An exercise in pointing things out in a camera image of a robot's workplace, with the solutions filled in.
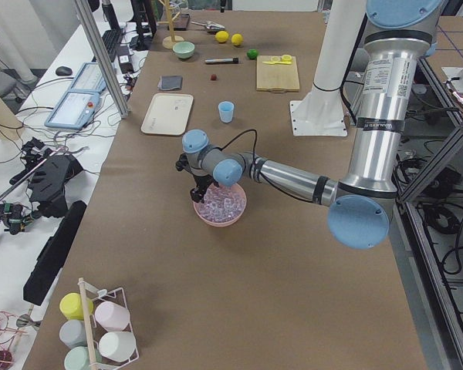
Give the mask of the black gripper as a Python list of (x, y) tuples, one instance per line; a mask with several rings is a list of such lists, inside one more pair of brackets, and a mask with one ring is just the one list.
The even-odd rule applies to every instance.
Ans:
[(188, 162), (186, 153), (182, 153), (179, 156), (175, 163), (175, 168), (178, 172), (185, 170), (193, 176), (195, 186), (190, 190), (191, 199), (197, 204), (204, 203), (204, 197), (207, 190), (212, 185), (212, 176), (206, 173), (198, 174), (198, 170), (194, 169)]

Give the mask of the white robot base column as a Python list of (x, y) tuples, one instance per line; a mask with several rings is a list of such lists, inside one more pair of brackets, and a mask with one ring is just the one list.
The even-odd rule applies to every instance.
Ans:
[(341, 88), (360, 26), (364, 0), (334, 1), (311, 91), (290, 108), (294, 136), (346, 136)]

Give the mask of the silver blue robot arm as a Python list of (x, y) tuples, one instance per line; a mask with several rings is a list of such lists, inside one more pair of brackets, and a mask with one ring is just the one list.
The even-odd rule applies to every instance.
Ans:
[(435, 44), (440, 1), (335, 1), (324, 35), (313, 87), (290, 110), (297, 136), (344, 134), (342, 90), (358, 46), (367, 52), (355, 139), (340, 180), (298, 170), (255, 152), (227, 154), (207, 134), (184, 134), (176, 168), (196, 183), (191, 199), (203, 200), (213, 184), (243, 177), (268, 183), (298, 200), (327, 206), (331, 234), (342, 244), (368, 249), (385, 239), (397, 195), (391, 176), (404, 131), (417, 61)]

